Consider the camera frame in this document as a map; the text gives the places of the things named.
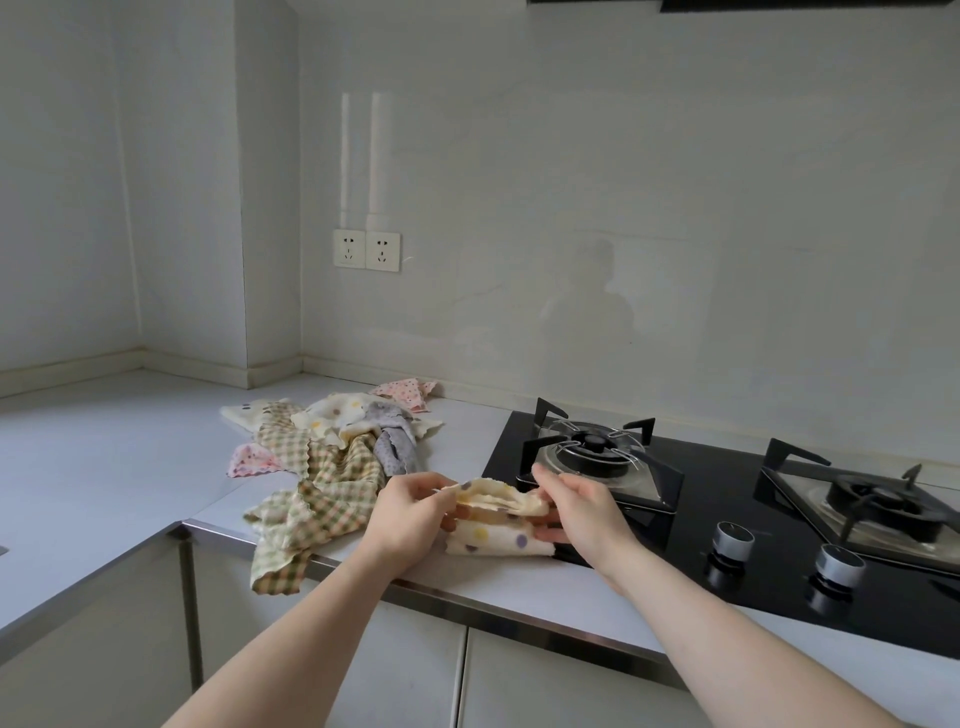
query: wall socket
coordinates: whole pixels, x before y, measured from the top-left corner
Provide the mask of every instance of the wall socket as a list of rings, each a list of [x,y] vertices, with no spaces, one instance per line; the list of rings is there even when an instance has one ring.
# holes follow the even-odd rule
[[[367,234],[363,231],[333,231],[333,264],[340,268],[366,268]]]
[[[374,271],[400,272],[400,233],[367,233],[367,267]]]

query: green plaid cloth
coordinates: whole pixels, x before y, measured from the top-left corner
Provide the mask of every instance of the green plaid cloth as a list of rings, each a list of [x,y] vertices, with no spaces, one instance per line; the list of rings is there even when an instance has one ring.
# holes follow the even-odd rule
[[[259,537],[251,569],[258,594],[299,592],[313,549],[365,526],[383,487],[372,433],[353,438],[346,450],[325,446],[290,422],[301,410],[291,402],[269,403],[255,437],[301,478],[296,491],[277,491],[244,514]]]

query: kitchen counter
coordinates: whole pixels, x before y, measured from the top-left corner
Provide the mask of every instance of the kitchen counter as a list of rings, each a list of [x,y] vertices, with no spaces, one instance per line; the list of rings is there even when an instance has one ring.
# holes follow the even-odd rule
[[[141,371],[0,400],[7,466],[0,545],[10,549],[0,557],[0,657],[4,640],[44,605],[174,523],[189,520],[207,533],[254,543],[243,512],[296,478],[227,478],[233,448],[249,436],[220,418],[220,406],[270,397],[307,404],[366,388],[302,375],[244,393]],[[480,474],[510,413],[456,400],[430,406],[445,425],[421,444],[427,466],[457,480]],[[337,540],[320,555],[335,564],[358,539]],[[590,569],[545,559],[448,557],[437,548],[404,579],[574,640],[662,654],[645,621]],[[960,661],[742,611],[911,722],[948,726],[960,715]]]

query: baseboard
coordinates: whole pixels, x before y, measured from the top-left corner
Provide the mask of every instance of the baseboard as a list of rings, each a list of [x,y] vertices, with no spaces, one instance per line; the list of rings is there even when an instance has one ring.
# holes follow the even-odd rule
[[[408,376],[434,378],[424,374],[418,375],[368,367],[363,364],[331,361],[306,354],[303,357],[303,370],[310,374],[332,376],[347,381],[374,385],[395,379],[405,379]],[[537,405],[536,397],[521,395],[516,392],[444,379],[438,379],[438,381],[441,385],[438,387],[439,396],[449,400],[486,404],[490,407],[515,409],[524,412],[533,412]],[[574,420],[587,420],[610,427],[620,427],[628,420],[646,415],[644,412],[637,413],[627,409],[619,409],[615,406],[570,402],[563,398],[547,396],[550,401],[562,407]],[[698,422],[669,416],[664,417],[661,413],[657,415],[657,433],[678,440],[688,440],[718,448],[742,449],[757,454],[766,451],[767,444],[770,442],[770,436],[766,433],[721,426],[715,422]],[[824,446],[822,443],[803,441],[798,441],[796,444],[819,452],[835,462],[842,462],[845,468],[889,474],[893,477],[899,476],[906,468],[917,462],[914,457],[900,454],[834,449]],[[960,490],[960,463],[936,462],[928,458],[923,458],[923,461],[924,471],[918,482]]]
[[[286,359],[280,359],[272,364],[264,364],[259,367],[251,367],[247,370],[247,382],[250,389],[262,387],[266,384],[272,384],[288,376],[298,375],[303,371],[303,357],[290,356]]]
[[[12,397],[37,389],[49,389],[62,384],[141,369],[144,353],[141,349],[134,349],[0,372],[0,397]]]
[[[144,352],[143,367],[166,375],[187,376],[191,379],[212,381],[238,389],[250,389],[247,370],[229,364],[213,364],[200,359],[190,359],[176,354]]]
[[[368,367],[363,364],[349,364],[342,361],[331,361],[316,356],[303,357],[303,370],[309,374],[333,376],[337,379],[356,381],[361,384],[382,384],[385,381],[406,379],[410,376],[419,376],[421,379],[435,377],[429,375],[414,375],[409,372],[396,372],[390,369]],[[472,404],[486,404],[489,407],[501,409],[519,409],[533,411],[537,404],[536,397],[521,395],[503,389],[492,389],[474,384],[437,379],[440,388],[437,394],[448,400],[468,401]]]
[[[171,353],[134,349],[128,352],[108,353],[0,372],[0,398],[34,392],[38,389],[59,387],[63,384],[73,384],[100,376],[121,374],[134,369],[149,369],[153,372],[186,376],[238,389],[252,389],[299,374],[303,371],[303,357],[290,356],[270,364],[244,369]]]
[[[168,375],[187,376],[191,379],[212,381],[238,389],[262,387],[303,371],[303,357],[290,356],[259,367],[232,367],[229,364],[213,364],[200,359],[161,352],[144,352],[144,369]]]

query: gas stove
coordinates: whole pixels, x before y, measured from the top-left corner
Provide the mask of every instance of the gas stove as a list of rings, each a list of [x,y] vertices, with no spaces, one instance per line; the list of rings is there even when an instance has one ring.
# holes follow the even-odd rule
[[[591,477],[638,540],[730,603],[960,659],[960,520],[919,467],[877,477],[781,440],[759,455],[655,424],[604,427],[538,400],[511,414],[483,475],[523,491],[534,462]],[[572,546],[555,558],[587,565]]]

